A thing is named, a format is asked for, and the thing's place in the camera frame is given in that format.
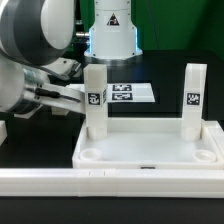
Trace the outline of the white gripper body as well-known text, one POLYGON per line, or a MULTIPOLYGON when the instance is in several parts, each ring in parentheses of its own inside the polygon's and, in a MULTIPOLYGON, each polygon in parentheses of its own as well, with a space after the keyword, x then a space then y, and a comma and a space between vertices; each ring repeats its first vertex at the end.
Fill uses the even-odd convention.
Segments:
POLYGON ((41 103, 72 112, 85 113, 85 94, 69 87, 45 83, 41 88, 41 103))

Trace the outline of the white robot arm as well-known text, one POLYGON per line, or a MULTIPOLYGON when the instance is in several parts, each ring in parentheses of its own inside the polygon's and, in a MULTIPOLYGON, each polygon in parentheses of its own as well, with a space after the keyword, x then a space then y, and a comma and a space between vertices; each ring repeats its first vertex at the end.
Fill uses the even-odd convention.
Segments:
MULTIPOLYGON (((40 105, 85 112, 85 95, 52 85, 49 65, 62 63, 78 0, 0 0, 0 111, 27 114, 40 105)), ((94 0, 85 57, 121 63, 142 54, 131 21, 131 0, 94 0)))

